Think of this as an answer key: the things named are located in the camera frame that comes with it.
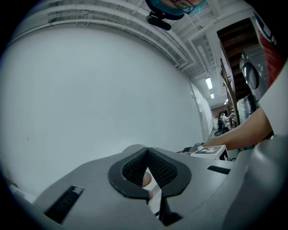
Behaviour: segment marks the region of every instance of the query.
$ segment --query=hand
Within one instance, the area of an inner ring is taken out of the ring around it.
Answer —
[[[150,184],[152,181],[152,177],[148,172],[145,172],[144,177],[143,177],[143,183],[142,183],[142,188],[146,187],[148,184]],[[149,192],[149,200],[153,198],[153,193],[150,190],[147,190]]]

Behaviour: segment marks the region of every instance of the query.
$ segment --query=washing machine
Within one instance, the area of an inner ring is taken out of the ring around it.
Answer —
[[[268,66],[265,53],[260,44],[243,50],[240,69],[251,89],[256,104],[268,89]]]

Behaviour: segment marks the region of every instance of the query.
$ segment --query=ceiling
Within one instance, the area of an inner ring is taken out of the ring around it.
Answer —
[[[149,25],[145,0],[44,0],[19,24],[10,42],[41,28],[74,24],[121,30],[143,40],[167,57],[199,89],[211,108],[227,99],[220,76],[221,46],[217,31],[253,16],[243,0],[207,0],[200,15],[170,21],[170,31]],[[211,77],[213,89],[205,79]]]

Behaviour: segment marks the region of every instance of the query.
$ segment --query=face mask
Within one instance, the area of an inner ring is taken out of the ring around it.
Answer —
[[[184,12],[182,10],[171,8],[171,7],[167,6],[167,5],[165,5],[164,3],[162,3],[160,0],[150,0],[150,2],[151,2],[151,4],[154,7],[156,7],[157,9],[159,9],[159,10],[165,12],[165,13],[172,14],[172,15],[175,15],[175,16],[184,14]],[[206,3],[206,0],[204,0],[199,5],[196,5],[194,7],[194,10],[190,14],[199,14],[199,13],[201,13],[202,7],[205,5],[205,3]]]

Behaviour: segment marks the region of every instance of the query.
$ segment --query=ceiling light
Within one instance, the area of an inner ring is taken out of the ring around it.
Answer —
[[[211,78],[208,77],[208,78],[206,78],[205,80],[206,80],[206,83],[207,83],[207,85],[208,85],[208,89],[212,89],[213,86],[212,86]]]

